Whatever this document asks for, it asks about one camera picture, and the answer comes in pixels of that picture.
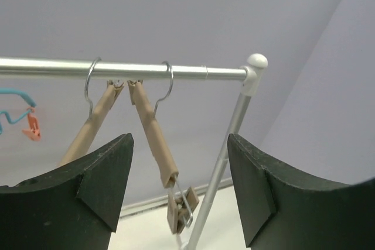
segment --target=metal rod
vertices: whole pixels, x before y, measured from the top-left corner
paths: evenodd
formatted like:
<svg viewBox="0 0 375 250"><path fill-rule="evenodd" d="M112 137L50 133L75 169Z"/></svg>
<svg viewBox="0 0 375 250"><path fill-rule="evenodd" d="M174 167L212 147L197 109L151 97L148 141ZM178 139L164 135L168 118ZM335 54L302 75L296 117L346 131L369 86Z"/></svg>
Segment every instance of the metal rod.
<svg viewBox="0 0 375 250"><path fill-rule="evenodd" d="M210 183L203 198L202 205L200 207L198 216L196 217L195 225L192 230L192 235L190 236L189 244L187 245L188 250L195 250L198 244L200 235L202 234L204 225L209 216L213 200L216 195L216 191L219 188L221 178L223 177L225 168L228 163L228 149L227 149L227 139L230 133L238 133L244 119L245 113L247 111L248 105L250 103L251 97L244 94L240 94L237 100L236 107L234 108L231 121L227 133L225 135L219 157L216 160L213 173L211 175Z"/></svg>
<svg viewBox="0 0 375 250"><path fill-rule="evenodd" d="M0 57L0 77L27 78L86 78L92 61L89 60L55 60ZM245 69L227 69L206 66L173 66L175 79L190 80L236 80L244 81ZM95 66L92 78L126 80L170 79L171 74L165 71L163 64L134 64L101 61Z"/></svg>

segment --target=teal hanger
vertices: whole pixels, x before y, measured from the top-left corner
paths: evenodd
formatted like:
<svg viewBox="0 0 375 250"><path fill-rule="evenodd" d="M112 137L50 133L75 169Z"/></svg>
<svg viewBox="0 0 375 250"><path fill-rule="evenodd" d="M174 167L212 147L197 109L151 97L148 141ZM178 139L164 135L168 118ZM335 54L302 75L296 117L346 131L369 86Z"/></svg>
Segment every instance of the teal hanger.
<svg viewBox="0 0 375 250"><path fill-rule="evenodd" d="M21 91L21 90L17 90L17 89L12 89L12 88L0 88L0 94L11 94L11 95L18 95L20 96L31 108L34 108L36 107L36 104L34 102L33 99L31 99L31 97L29 95L27 95L27 93ZM8 111L0 111L0 116L2 114L5 115L6 117L6 120L8 121L9 124L16 124L17 122L19 122L21 119L23 119L24 117L26 117L28 114L30 114L32 112L32 109L29 108L27 111L25 111L20 117L18 117L17 119L12 119L11 118L11 115L9 114ZM2 134L2 126L1 126L1 122L0 122L0 135Z"/></svg>

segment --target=white plastic connector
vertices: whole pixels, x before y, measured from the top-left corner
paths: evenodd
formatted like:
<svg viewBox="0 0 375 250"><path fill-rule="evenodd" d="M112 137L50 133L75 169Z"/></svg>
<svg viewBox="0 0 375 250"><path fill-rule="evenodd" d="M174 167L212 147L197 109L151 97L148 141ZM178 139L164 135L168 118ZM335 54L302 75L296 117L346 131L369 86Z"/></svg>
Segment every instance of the white plastic connector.
<svg viewBox="0 0 375 250"><path fill-rule="evenodd" d="M257 92L264 69L268 67L268 60L262 54L252 54L247 62L249 66L242 66L247 72L247 77L242 84L241 93L252 97Z"/></svg>
<svg viewBox="0 0 375 250"><path fill-rule="evenodd" d="M176 239L177 239L179 250L188 249L190 236L191 236L191 231L188 228L185 228L181 234L176 234Z"/></svg>

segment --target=orange clothespin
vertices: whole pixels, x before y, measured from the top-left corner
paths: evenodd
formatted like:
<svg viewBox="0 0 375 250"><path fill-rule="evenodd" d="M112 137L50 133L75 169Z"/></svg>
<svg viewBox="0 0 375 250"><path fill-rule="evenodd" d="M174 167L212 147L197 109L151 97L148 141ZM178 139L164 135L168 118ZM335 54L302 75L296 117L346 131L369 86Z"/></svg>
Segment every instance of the orange clothespin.
<svg viewBox="0 0 375 250"><path fill-rule="evenodd" d="M34 108L29 108L31 112L28 114L28 121L30 129L23 129L22 132L29 137L32 141L40 141L40 129L39 122L36 116L32 115L32 112L35 112Z"/></svg>

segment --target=metal hook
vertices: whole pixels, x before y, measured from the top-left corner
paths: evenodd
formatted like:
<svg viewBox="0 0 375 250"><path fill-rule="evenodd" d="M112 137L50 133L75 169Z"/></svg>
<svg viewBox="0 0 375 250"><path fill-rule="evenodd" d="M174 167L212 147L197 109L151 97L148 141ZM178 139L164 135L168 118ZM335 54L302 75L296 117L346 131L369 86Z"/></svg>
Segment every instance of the metal hook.
<svg viewBox="0 0 375 250"><path fill-rule="evenodd" d="M93 63L91 64L90 69L88 70L88 75L87 75L87 78L86 78L86 82L84 84L84 98L90 104L90 109L89 109L89 112L88 112L88 118L91 118L91 115L93 114L93 102L88 97L88 84L90 83L91 74L92 74L92 72L93 72L93 70L94 70L98 61L101 61L101 57L96 57L95 60L93 60Z"/></svg>
<svg viewBox="0 0 375 250"><path fill-rule="evenodd" d="M165 99L167 99L167 98L169 97L169 95L171 94L171 92L172 92L172 88L173 88L173 79L174 79L174 77L175 77L174 74L173 74L172 66L171 66L167 61L164 61L162 64L166 64L166 71L168 71L168 69L169 69L170 72L171 72L171 83L170 83L170 85L169 85L169 90L168 90L168 92L166 93L166 95L165 95L163 98L157 100L157 102L156 102L156 104L155 104L155 108L154 108L154 117L155 117L155 115L156 115L156 110L158 109L158 105L159 105L159 103L160 103L161 101L164 101Z"/></svg>

